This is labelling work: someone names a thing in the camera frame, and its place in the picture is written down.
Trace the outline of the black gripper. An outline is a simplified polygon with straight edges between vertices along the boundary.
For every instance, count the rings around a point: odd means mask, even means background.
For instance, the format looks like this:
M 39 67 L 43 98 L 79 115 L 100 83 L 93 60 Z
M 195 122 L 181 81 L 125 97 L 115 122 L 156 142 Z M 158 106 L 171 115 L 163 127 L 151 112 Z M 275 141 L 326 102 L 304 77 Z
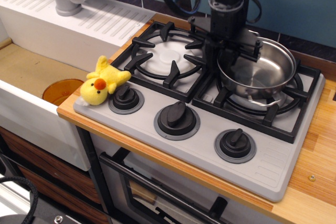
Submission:
M 244 10 L 220 12 L 212 10 L 210 18 L 192 16 L 188 19 L 191 30 L 197 28 L 206 33 L 203 58 L 209 72 L 217 72 L 218 49 L 222 50 L 222 75 L 234 76 L 239 57 L 258 61 L 263 42 L 246 25 Z

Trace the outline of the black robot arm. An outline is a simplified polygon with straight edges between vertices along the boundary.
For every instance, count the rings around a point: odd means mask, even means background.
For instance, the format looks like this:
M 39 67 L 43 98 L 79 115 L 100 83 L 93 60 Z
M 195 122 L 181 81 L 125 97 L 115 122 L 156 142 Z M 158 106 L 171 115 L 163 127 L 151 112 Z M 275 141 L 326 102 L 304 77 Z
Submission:
M 164 0 L 172 12 L 188 19 L 192 33 L 197 29 L 205 33 L 203 57 L 211 72 L 217 71 L 219 58 L 229 66 L 239 57 L 258 61 L 263 42 L 246 27 L 249 1 L 261 6 L 258 0 L 208 0 L 211 16 L 206 18 L 195 16 L 201 0 L 195 0 L 192 10 L 184 10 L 173 0 Z

